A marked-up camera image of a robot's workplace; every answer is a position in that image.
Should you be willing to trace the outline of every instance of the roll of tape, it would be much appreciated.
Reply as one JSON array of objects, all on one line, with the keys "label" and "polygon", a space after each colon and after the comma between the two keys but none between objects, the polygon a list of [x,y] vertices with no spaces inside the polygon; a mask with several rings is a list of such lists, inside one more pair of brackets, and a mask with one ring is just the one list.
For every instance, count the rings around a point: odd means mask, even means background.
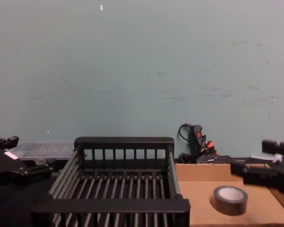
[{"label": "roll of tape", "polygon": [[220,213],[237,216],[246,211],[248,196],[233,186],[220,186],[213,191],[213,207]]}]

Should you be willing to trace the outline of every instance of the brown cardboard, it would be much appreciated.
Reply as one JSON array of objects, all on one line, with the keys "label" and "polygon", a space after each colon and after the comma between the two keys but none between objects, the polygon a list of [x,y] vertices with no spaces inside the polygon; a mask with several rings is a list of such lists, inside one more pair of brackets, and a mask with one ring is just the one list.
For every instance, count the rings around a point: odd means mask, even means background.
[{"label": "brown cardboard", "polygon": [[[242,179],[231,175],[230,165],[176,165],[180,190],[191,204],[190,226],[192,227],[240,227],[284,226],[283,198],[278,191],[272,194],[265,187],[244,185]],[[245,214],[232,217],[217,212],[210,200],[213,190],[222,185],[243,189],[248,194]]]}]

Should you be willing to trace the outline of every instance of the teal wall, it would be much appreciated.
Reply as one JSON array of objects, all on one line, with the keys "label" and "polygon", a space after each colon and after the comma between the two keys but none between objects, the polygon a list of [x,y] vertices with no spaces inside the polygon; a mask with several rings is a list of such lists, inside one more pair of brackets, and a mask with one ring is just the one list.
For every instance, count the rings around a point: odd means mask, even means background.
[{"label": "teal wall", "polygon": [[0,136],[184,122],[233,156],[284,140],[284,0],[0,0]]}]

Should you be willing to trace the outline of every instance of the metal basket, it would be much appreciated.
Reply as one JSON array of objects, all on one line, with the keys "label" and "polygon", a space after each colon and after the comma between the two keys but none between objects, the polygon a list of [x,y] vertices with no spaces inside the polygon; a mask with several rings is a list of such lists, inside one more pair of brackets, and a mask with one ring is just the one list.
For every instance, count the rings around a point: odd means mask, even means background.
[{"label": "metal basket", "polygon": [[35,227],[189,226],[172,138],[80,137],[74,146],[48,196],[31,206]]}]

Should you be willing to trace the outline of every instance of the black device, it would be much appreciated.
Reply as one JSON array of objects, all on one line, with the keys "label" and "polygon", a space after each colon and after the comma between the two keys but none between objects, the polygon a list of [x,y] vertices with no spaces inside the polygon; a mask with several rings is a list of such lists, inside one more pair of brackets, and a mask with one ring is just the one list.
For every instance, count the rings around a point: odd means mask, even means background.
[{"label": "black device", "polygon": [[283,155],[282,161],[270,165],[270,168],[249,167],[244,162],[233,162],[231,173],[242,176],[244,184],[277,188],[284,193],[284,142],[277,144],[276,141],[263,140],[262,152],[281,154]]},{"label": "black device", "polygon": [[53,168],[48,163],[43,165],[26,166],[17,156],[5,149],[12,149],[17,146],[19,137],[10,137],[7,140],[0,138],[0,186],[14,184],[25,186],[49,178]]},{"label": "black device", "polygon": [[[182,135],[182,128],[188,129],[188,139]],[[181,153],[179,155],[180,163],[209,163],[217,159],[218,155],[213,141],[206,143],[206,135],[202,134],[201,125],[182,124],[178,130],[178,136],[187,141],[190,148],[190,154]]]}]

